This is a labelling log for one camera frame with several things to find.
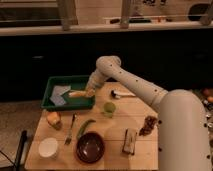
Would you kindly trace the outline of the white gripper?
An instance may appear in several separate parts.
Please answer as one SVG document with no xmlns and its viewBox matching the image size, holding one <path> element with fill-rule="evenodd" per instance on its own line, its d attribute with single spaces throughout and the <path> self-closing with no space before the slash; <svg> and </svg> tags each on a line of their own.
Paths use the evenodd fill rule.
<svg viewBox="0 0 213 171">
<path fill-rule="evenodd" d="M 91 98 L 95 95 L 95 90 L 97 88 L 101 88 L 105 81 L 108 79 L 106 75 L 101 73 L 99 70 L 95 70 L 89 77 L 89 80 L 87 82 L 86 86 L 86 94 L 85 96 L 87 98 Z"/>
</svg>

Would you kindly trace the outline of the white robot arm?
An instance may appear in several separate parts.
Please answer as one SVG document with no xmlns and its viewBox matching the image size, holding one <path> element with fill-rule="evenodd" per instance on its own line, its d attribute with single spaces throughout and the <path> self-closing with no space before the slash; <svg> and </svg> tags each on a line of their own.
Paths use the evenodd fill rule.
<svg viewBox="0 0 213 171">
<path fill-rule="evenodd" d="M 118 56 L 101 56 L 90 75 L 88 89 L 101 88 L 113 78 L 150 106 L 157 114 L 158 171 L 212 171 L 205 108 L 184 89 L 167 91 L 121 68 Z"/>
</svg>

